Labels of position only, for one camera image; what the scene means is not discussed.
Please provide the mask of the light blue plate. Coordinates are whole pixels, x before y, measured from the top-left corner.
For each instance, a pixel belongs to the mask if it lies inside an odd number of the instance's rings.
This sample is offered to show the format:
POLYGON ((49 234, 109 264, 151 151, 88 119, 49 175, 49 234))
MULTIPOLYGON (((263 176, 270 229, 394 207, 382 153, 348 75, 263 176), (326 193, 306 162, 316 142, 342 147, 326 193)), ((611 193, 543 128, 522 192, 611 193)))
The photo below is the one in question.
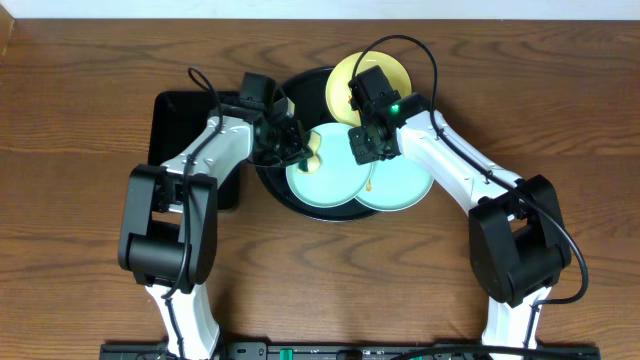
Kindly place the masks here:
POLYGON ((397 156, 374 163, 368 182, 355 199, 376 211, 401 211, 420 202, 433 183, 433 176, 421 166, 397 156))
POLYGON ((310 131, 320 137, 319 168, 302 173, 298 165, 291 165, 285 170, 289 188, 298 200, 318 208, 331 208, 354 200, 364 189, 374 165, 356 163, 348 137, 350 129, 349 125, 333 122, 310 131))

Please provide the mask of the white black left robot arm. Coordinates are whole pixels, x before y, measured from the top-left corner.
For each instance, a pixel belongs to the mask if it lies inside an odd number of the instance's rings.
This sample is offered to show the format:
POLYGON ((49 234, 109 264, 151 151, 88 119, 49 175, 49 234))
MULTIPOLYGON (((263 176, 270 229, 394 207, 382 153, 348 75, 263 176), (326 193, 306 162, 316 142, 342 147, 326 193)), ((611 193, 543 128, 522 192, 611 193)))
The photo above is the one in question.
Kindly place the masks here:
POLYGON ((174 158, 132 170, 118 263, 158 305, 168 355, 209 359, 217 347, 206 281, 217 251, 220 184, 246 159, 285 167, 309 154, 303 125, 288 113, 211 115, 174 158))

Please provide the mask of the yellow plate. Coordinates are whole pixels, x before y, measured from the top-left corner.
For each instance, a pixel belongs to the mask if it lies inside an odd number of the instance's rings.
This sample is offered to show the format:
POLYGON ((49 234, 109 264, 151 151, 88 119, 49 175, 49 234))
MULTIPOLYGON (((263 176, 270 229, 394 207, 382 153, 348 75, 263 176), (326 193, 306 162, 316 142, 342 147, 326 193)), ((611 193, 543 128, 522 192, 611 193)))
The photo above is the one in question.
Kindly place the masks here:
MULTIPOLYGON (((350 105, 351 90, 348 82, 361 52, 354 53, 341 60, 331 71, 325 88, 325 99, 331 115, 339 123, 351 127, 361 125, 360 115, 350 105)), ((411 80, 403 65, 392 56, 370 51, 360 61, 357 74, 369 68, 380 66, 393 89, 404 97, 412 92, 411 80)))

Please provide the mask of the green yellow sponge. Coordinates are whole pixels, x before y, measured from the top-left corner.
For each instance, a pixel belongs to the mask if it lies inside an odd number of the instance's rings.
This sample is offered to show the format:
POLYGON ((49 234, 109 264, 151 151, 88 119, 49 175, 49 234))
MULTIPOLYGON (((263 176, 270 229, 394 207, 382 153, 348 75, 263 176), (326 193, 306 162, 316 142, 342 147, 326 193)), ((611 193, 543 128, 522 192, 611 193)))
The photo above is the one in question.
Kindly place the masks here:
POLYGON ((321 146, 321 136, 311 131, 309 135, 308 147, 312 156, 298 163, 296 172, 300 174, 310 175, 315 173, 321 166, 321 159, 318 156, 318 150, 321 146))

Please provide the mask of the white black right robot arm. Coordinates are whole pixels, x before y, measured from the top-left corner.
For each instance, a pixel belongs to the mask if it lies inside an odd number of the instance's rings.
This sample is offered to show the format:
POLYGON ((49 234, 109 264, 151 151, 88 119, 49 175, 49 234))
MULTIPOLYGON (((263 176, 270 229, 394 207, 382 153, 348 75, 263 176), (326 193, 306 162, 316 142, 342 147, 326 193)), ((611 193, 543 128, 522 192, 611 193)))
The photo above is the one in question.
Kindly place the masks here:
POLYGON ((471 268, 489 296, 482 343, 535 349, 539 313, 572 258, 553 185, 489 160, 418 93, 353 95, 350 105, 360 117, 349 133, 357 163, 402 156, 467 214, 471 268))

